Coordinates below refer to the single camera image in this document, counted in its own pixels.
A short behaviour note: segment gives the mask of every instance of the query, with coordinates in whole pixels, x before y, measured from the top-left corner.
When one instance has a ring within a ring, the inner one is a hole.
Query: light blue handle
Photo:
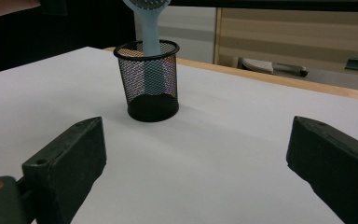
[[[123,0],[123,2],[141,18],[144,57],[160,55],[161,47],[158,36],[158,17],[160,12],[171,2],[171,0],[166,0],[166,4],[157,9],[143,9],[137,7],[130,0]],[[162,62],[146,61],[144,72],[145,93],[152,95],[164,93],[165,82]]]

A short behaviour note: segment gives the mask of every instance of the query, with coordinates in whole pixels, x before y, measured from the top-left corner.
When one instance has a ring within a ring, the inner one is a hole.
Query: cup base
[[[179,110],[177,98],[163,93],[143,94],[135,97],[128,106],[129,115],[143,122],[158,122],[173,117]]]

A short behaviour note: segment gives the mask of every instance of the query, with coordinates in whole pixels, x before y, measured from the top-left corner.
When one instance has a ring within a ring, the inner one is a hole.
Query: mesh pencil cup
[[[179,46],[159,41],[161,54],[145,57],[142,41],[114,50],[126,93],[128,113],[136,120],[158,122],[171,118],[179,109],[176,53]]]

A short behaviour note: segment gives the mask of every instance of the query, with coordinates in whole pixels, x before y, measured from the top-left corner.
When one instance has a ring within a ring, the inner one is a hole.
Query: cup rim
[[[155,56],[147,56],[147,57],[130,57],[130,56],[125,56],[119,53],[119,51],[121,49],[124,49],[126,47],[129,47],[131,45],[137,45],[137,44],[142,44],[143,41],[142,40],[135,40],[135,41],[131,41],[125,44],[122,44],[120,46],[118,46],[117,48],[115,48],[115,50],[113,50],[113,54],[118,57],[119,59],[123,59],[123,60],[128,60],[128,61],[152,61],[152,60],[158,60],[158,59],[162,59],[162,58],[166,58],[169,57],[173,54],[176,54],[179,51],[179,45],[176,44],[175,42],[171,41],[171,40],[164,40],[164,39],[160,39],[159,43],[166,43],[166,44],[171,44],[174,46],[174,49],[167,52],[167,53],[163,53],[163,54],[159,54],[159,55],[155,55]]]

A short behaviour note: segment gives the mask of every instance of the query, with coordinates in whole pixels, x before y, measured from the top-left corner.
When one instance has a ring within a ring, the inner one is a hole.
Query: white tabletop
[[[0,72],[0,175],[72,124],[103,117],[107,165],[73,223],[342,223],[287,167],[293,117],[358,139],[358,100],[178,65],[179,112],[127,114],[112,52]]]

